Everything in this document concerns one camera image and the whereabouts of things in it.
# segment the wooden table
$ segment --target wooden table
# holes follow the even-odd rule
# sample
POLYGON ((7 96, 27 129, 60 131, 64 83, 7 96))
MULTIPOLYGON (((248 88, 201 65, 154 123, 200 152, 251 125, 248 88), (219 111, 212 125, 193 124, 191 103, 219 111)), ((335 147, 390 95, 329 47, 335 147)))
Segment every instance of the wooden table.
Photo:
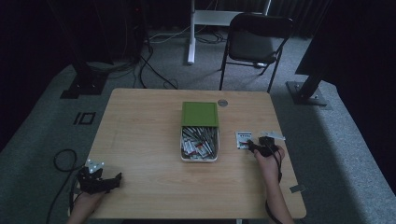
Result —
MULTIPOLYGON (((265 195, 253 154, 237 149, 235 132, 281 133, 271 97, 253 91, 115 89, 89 159, 104 161, 104 178, 122 172, 119 189, 108 194, 93 218, 267 218, 265 195), (184 101, 217 102, 219 158, 186 163, 180 158, 184 101)), ((285 143, 276 140, 286 149, 285 143)), ((289 154, 281 188, 291 215, 305 216, 289 154)))

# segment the small box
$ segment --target small box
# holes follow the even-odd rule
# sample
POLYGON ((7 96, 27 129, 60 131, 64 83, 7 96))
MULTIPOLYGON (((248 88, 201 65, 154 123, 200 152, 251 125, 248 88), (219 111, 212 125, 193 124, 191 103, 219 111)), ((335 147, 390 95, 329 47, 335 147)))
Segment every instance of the small box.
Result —
POLYGON ((214 162, 219 152, 219 117, 216 103, 183 102, 180 131, 181 159, 214 162))

